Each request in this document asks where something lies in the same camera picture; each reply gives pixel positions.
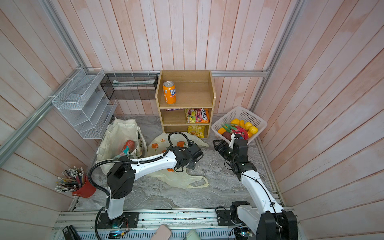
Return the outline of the orange print plastic bag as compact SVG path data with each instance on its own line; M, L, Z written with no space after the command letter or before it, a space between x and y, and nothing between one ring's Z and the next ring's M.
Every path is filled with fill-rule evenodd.
M202 141L200 138L190 135L188 133L184 133L189 140L192 140L199 147L208 147L209 145ZM148 150L146 157L151 157L154 155L158 155L164 153L167 147L170 145L168 141L168 135L162 133L157 136L150 144L148 144ZM177 147L187 147L187 141L185 137L179 134L174 134L171 136L171 141ZM207 178L203 176L193 176L187 173L187 170L184 170L182 173L174 172L173 169L160 170L154 173L149 174L148 176L157 178L168 185L180 188L180 189L198 189L198 188L206 188L209 186Z

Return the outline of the white plastic fruit basket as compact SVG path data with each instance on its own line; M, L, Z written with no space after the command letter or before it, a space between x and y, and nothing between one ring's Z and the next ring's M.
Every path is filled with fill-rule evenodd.
M225 137L223 137L221 134L219 134L219 129L224 124L229 124L232 120L239 119L244 120L245 123L249 122L253 124L254 127L258 128L258 132L253 135L248 140L248 145L257 138L257 136L267 127L267 122L264 121L261 117L257 116L253 112L243 108L243 107L235 107L231 111L229 111L227 114L225 114L223 117L218 119L215 123L212 124L211 129L215 133L215 136L217 138L220 138L224 141L226 141L228 144L230 143L229 140L227 140Z

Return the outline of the red cola can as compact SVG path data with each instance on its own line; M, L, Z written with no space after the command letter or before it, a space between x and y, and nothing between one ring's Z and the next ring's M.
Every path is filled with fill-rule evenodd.
M123 146L121 155L122 156L129 155L136 148L135 145L136 145L135 142L132 140L126 141Z

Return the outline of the cream canvas tote bag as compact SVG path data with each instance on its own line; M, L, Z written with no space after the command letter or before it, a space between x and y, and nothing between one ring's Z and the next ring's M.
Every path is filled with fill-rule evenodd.
M144 158L147 154L147 145L140 127L135 119L120 120L115 119L108 125L101 145L97 151L96 162L113 159L122 152L126 141L135 142L135 149L128 155L133 159Z

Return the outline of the teal snack packet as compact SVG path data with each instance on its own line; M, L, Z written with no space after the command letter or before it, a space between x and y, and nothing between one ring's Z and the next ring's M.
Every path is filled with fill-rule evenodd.
M113 159L119 159L123 156L128 156L128 155L129 155L129 153L121 152L117 156L113 157Z

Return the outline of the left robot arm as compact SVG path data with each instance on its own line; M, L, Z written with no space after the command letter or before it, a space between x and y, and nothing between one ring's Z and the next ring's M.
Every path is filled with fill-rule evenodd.
M103 191L107 197L106 206L97 213L94 227L96 232L98 229L132 227L124 215L124 202L125 197L131 193L136 180L166 169L182 173L184 168L193 169L204 156L200 147L184 133L172 132L168 135L168 141L170 146L159 155L143 159L122 156L101 161L91 167L88 172L88 181L93 187ZM108 164L111 164L112 167L107 172L107 187L104 188L95 183L92 174L95 169Z

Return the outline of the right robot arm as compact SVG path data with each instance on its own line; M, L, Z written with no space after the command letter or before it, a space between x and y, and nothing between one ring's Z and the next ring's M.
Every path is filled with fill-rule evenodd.
M257 168L249 161L248 141L235 139L227 143L225 140L214 140L213 144L246 187L257 208L254 210L246 201L233 202L232 221L247 226L256 240L297 240L297 217L293 212L286 211L267 190Z

